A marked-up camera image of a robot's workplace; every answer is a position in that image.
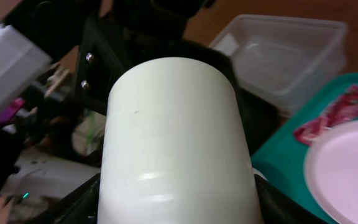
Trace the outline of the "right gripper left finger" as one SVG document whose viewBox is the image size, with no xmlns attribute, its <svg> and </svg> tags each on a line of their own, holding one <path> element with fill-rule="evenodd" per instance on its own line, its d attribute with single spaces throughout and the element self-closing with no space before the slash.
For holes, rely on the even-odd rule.
<svg viewBox="0 0 358 224">
<path fill-rule="evenodd" d="M 100 173 L 32 219 L 32 224 L 96 224 Z"/>
</svg>

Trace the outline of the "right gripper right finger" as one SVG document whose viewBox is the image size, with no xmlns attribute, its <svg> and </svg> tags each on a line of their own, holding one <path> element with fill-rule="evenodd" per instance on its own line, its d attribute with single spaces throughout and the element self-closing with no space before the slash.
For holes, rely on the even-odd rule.
<svg viewBox="0 0 358 224">
<path fill-rule="evenodd" d="M 261 176 L 255 174 L 255 183 L 266 224 L 328 224 L 287 197 Z"/>
</svg>

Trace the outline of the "large white plate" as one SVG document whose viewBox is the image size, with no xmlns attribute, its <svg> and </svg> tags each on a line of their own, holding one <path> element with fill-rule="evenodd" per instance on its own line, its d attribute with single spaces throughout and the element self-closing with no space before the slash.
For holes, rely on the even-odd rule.
<svg viewBox="0 0 358 224">
<path fill-rule="evenodd" d="M 305 181 L 318 205 L 338 223 L 358 223 L 358 120 L 315 141 L 305 157 Z"/>
</svg>

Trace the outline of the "white cup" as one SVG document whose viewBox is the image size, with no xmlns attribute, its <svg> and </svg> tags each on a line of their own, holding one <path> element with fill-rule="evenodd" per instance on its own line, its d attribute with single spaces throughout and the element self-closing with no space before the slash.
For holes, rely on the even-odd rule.
<svg viewBox="0 0 358 224">
<path fill-rule="evenodd" d="M 262 223 L 236 95 L 207 63 L 133 67 L 108 98 L 98 223 Z"/>
</svg>

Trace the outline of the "red snack wrapper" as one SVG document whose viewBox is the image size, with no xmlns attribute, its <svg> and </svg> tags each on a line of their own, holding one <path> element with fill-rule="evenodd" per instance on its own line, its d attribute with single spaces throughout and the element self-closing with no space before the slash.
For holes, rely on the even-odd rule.
<svg viewBox="0 0 358 224">
<path fill-rule="evenodd" d="M 332 101 L 319 116 L 293 132 L 295 139 L 307 146 L 333 127 L 358 118 L 358 85 L 351 85 Z"/>
</svg>

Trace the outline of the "teal serving tray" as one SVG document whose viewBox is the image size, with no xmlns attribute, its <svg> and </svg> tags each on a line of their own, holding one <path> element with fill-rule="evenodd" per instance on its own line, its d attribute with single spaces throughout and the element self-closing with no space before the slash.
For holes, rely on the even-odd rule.
<svg viewBox="0 0 358 224">
<path fill-rule="evenodd" d="M 335 221 L 315 202 L 303 175 L 308 146 L 299 143 L 293 131 L 316 118 L 351 85 L 358 85 L 358 73 L 347 73 L 330 81 L 251 156 L 252 166 L 263 173 L 270 184 L 327 223 Z"/>
</svg>

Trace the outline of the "clear plastic bin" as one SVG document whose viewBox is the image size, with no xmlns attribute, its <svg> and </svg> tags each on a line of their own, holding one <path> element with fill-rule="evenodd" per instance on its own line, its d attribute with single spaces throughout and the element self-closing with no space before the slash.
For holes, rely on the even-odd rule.
<svg viewBox="0 0 358 224">
<path fill-rule="evenodd" d="M 346 66 L 347 32 L 345 22 L 243 14 L 209 46 L 231 59 L 242 89 L 289 118 Z"/>
</svg>

